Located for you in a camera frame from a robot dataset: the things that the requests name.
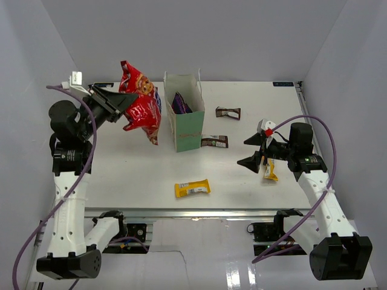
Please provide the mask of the red cookie snack bag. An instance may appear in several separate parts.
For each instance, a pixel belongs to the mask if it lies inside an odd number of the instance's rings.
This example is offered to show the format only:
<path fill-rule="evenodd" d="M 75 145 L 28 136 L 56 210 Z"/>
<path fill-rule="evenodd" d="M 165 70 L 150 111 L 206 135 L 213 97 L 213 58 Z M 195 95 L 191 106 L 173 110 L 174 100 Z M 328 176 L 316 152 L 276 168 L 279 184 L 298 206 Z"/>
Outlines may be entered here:
<path fill-rule="evenodd" d="M 161 123 L 162 104 L 157 88 L 141 71 L 128 61 L 120 62 L 122 78 L 119 92 L 136 94 L 138 98 L 126 110 L 128 124 L 124 131 L 142 129 L 153 145 L 158 145 L 158 131 Z"/>

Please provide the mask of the purple chip bag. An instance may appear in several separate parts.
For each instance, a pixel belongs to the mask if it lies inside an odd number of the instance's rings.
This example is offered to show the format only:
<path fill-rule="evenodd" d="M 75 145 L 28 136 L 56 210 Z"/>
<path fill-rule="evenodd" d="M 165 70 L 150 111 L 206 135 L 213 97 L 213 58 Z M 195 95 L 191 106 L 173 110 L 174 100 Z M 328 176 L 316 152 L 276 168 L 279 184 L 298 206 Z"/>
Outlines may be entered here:
<path fill-rule="evenodd" d="M 188 104 L 184 101 L 184 98 L 179 92 L 175 93 L 171 108 L 175 114 L 190 114 L 193 113 Z"/>

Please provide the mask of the green white paper bag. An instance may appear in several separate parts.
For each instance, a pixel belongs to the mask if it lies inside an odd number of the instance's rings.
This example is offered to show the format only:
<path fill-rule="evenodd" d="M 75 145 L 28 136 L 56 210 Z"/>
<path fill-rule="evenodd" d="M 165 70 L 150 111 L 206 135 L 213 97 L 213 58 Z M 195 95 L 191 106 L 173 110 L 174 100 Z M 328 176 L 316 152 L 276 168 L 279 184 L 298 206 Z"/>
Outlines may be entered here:
<path fill-rule="evenodd" d="M 171 125 L 175 151 L 184 152 L 201 147 L 205 105 L 200 73 L 164 74 L 164 98 L 167 117 Z M 179 93 L 191 113 L 176 114 L 172 108 L 175 94 Z"/>

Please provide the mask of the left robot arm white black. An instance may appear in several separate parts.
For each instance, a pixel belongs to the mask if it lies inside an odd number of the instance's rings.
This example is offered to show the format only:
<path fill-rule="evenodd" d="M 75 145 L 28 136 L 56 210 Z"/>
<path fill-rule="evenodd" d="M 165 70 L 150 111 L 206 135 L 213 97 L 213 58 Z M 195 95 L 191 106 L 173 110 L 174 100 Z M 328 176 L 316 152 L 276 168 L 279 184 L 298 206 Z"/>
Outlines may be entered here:
<path fill-rule="evenodd" d="M 105 122 L 117 122 L 138 94 L 93 86 L 74 98 L 80 107 L 61 100 L 48 111 L 55 183 L 55 206 L 49 216 L 54 227 L 47 254 L 37 260 L 36 270 L 55 280 L 96 278 L 103 250 L 110 241 L 121 241 L 128 233 L 123 213 L 113 210 L 93 218 L 94 226 L 86 234 L 85 203 L 96 131 Z"/>

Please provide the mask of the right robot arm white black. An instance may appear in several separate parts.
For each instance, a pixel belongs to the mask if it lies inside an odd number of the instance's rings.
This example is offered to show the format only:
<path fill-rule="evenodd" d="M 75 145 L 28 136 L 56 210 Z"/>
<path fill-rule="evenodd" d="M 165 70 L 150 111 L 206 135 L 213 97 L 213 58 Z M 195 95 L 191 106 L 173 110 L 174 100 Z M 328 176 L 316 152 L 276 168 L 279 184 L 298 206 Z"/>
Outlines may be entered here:
<path fill-rule="evenodd" d="M 275 124 L 263 119 L 257 133 L 244 144 L 259 146 L 253 156 L 237 163 L 253 172 L 270 161 L 286 161 L 297 184 L 304 191 L 317 225 L 307 223 L 296 209 L 279 210 L 273 233 L 279 242 L 291 237 L 309 256 L 311 272 L 317 280 L 360 280 L 372 252 L 372 243 L 361 236 L 346 218 L 334 190 L 324 160 L 313 152 L 310 124 L 292 123 L 289 139 L 273 138 Z"/>

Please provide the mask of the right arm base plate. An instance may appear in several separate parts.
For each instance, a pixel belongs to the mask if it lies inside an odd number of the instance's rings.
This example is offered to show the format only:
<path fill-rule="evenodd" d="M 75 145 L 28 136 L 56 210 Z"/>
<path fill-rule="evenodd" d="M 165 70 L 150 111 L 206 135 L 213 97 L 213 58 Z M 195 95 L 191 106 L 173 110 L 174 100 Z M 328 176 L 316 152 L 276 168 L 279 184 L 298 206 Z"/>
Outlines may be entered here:
<path fill-rule="evenodd" d="M 253 238 L 253 250 L 255 257 L 258 257 L 281 236 L 273 222 L 250 223 L 248 224 L 246 231 Z M 276 246 L 275 249 L 270 251 L 270 254 L 278 251 L 284 251 L 283 253 L 279 254 L 280 256 L 306 255 L 305 251 L 295 243 L 292 237 L 288 237 L 282 241 L 279 245 Z"/>

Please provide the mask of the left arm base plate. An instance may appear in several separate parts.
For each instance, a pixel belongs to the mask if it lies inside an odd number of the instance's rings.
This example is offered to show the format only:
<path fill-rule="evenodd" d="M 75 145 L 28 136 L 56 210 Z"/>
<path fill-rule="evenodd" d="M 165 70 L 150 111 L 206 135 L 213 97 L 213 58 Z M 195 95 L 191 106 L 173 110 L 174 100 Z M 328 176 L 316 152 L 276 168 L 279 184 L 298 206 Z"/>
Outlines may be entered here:
<path fill-rule="evenodd" d="M 123 233 L 112 238 L 103 251 L 108 254 L 146 254 L 149 245 L 146 245 L 146 224 L 124 224 Z"/>

